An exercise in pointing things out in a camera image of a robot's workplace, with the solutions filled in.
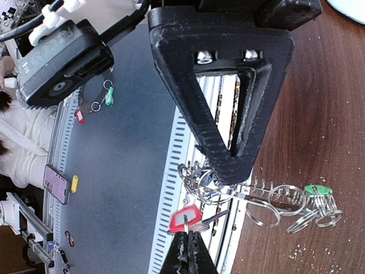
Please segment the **green key tag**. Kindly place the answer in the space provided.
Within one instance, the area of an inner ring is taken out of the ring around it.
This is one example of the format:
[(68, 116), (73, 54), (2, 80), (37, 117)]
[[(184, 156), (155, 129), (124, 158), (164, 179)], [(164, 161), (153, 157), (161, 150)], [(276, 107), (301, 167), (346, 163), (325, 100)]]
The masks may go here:
[(323, 185), (308, 185), (304, 187), (304, 191), (309, 198), (313, 198), (315, 193), (318, 193), (320, 197), (333, 194), (333, 190), (330, 187)]

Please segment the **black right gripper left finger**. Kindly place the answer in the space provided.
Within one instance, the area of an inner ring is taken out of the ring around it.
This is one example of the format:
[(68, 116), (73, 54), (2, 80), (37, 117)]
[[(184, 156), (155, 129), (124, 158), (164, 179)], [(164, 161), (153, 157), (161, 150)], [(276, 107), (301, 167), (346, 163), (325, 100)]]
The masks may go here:
[(161, 274), (188, 274), (188, 234), (178, 232), (174, 235)]

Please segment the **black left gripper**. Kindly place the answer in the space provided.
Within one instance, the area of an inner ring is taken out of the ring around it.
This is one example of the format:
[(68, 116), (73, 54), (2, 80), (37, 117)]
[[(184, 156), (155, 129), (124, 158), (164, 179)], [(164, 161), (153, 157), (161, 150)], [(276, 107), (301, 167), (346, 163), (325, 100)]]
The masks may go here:
[(209, 15), (241, 15), (259, 27), (293, 31), (322, 13), (321, 1), (151, 1), (161, 7), (191, 7)]

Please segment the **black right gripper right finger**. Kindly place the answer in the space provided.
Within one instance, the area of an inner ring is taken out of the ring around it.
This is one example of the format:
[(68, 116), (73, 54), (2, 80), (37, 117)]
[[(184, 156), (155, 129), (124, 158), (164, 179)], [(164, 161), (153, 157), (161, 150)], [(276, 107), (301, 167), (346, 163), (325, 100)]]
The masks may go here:
[(188, 233), (188, 270), (194, 274), (217, 273), (208, 249), (199, 232)]

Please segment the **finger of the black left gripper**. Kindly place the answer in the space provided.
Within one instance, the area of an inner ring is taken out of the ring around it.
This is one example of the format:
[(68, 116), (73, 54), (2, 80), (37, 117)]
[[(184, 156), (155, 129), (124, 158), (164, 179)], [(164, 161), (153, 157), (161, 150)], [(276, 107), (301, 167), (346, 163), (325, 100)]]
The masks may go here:
[(156, 68), (216, 177), (246, 180), (294, 47), (283, 30), (244, 25), (150, 29)]

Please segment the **grey disc keyring organizer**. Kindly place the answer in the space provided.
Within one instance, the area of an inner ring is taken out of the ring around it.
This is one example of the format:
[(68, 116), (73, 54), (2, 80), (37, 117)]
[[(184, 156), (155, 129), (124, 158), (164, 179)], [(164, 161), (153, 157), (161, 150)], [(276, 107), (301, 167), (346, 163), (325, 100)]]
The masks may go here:
[(297, 220), (289, 226), (287, 233), (294, 234), (306, 228), (310, 222), (315, 222), (319, 228), (335, 226), (343, 217), (335, 202), (334, 195), (320, 197), (315, 193), (309, 198), (304, 189), (290, 184), (274, 186), (266, 185), (264, 180), (255, 179), (253, 183), (243, 183), (226, 186), (222, 184), (213, 168), (206, 164), (188, 168), (179, 164), (177, 172), (187, 193), (199, 202), (208, 206), (221, 206), (232, 200), (240, 200), (247, 207), (261, 207), (274, 216), (274, 222), (267, 223), (255, 217), (247, 208), (246, 215), (258, 226), (276, 227), (282, 217), (296, 216)]

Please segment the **red key tag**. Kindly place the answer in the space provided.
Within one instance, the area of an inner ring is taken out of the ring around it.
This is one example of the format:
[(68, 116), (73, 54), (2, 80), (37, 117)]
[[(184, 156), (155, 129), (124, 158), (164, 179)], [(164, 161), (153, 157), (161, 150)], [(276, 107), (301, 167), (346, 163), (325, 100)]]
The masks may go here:
[(175, 212), (170, 220), (169, 231), (172, 234), (182, 232), (187, 224), (189, 227), (202, 220), (202, 212), (196, 205), (190, 205)]

